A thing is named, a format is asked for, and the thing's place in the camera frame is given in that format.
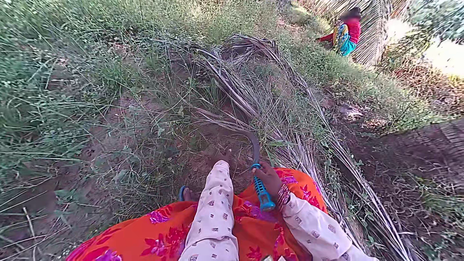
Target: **hand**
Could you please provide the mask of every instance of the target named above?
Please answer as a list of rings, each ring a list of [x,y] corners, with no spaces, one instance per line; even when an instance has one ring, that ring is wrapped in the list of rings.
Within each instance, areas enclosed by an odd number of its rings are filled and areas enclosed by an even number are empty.
[[[223,160],[223,161],[225,161],[227,163],[230,163],[231,154],[232,154],[231,149],[226,149],[225,154],[222,154],[218,149],[218,150],[216,150],[216,153],[209,156],[208,165],[213,167],[216,164],[216,162],[218,162],[220,160]]]
[[[275,169],[273,169],[267,162],[260,161],[262,169],[252,169],[251,171],[257,176],[266,187],[267,192],[271,195],[274,201],[279,197],[279,190],[282,187],[282,181],[277,175]]]

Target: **bangle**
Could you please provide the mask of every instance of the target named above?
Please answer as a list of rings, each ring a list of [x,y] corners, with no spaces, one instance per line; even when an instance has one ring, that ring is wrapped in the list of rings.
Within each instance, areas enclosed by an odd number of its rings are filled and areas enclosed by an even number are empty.
[[[289,201],[290,201],[290,190],[287,187],[287,185],[282,184],[282,187],[280,187],[278,198],[277,198],[277,206],[279,208],[279,211],[282,212],[283,208]]]

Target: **orange sari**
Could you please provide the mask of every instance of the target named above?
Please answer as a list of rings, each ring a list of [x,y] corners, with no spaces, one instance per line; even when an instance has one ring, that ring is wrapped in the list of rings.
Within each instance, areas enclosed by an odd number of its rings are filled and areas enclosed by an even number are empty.
[[[298,170],[275,170],[297,197],[327,213],[319,188],[310,176]],[[197,206],[198,202],[175,202],[121,222],[82,243],[66,261],[178,260]],[[268,255],[274,260],[280,256],[287,261],[312,259],[278,211],[260,212],[253,185],[234,195],[232,210],[235,218],[232,233],[238,240],[240,260],[261,261]]]

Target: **sleeve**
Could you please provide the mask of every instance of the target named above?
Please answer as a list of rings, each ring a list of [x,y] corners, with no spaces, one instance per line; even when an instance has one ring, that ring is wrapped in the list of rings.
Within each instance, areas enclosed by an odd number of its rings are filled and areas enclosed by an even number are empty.
[[[356,248],[335,219],[293,193],[282,216],[314,261],[378,261]]]
[[[229,164],[220,160],[206,178],[180,261],[238,260],[232,203]]]
[[[320,41],[320,42],[323,42],[323,41],[331,41],[332,38],[333,38],[333,35],[334,35],[334,33],[328,34],[328,35],[326,35],[326,36],[324,36],[324,37],[321,37],[321,38],[319,39],[319,41]]]

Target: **foot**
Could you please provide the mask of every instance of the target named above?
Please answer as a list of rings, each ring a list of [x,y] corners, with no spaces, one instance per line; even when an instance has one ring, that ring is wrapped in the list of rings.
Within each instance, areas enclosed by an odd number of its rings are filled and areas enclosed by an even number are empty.
[[[198,197],[189,188],[184,189],[183,195],[185,201],[198,201]]]

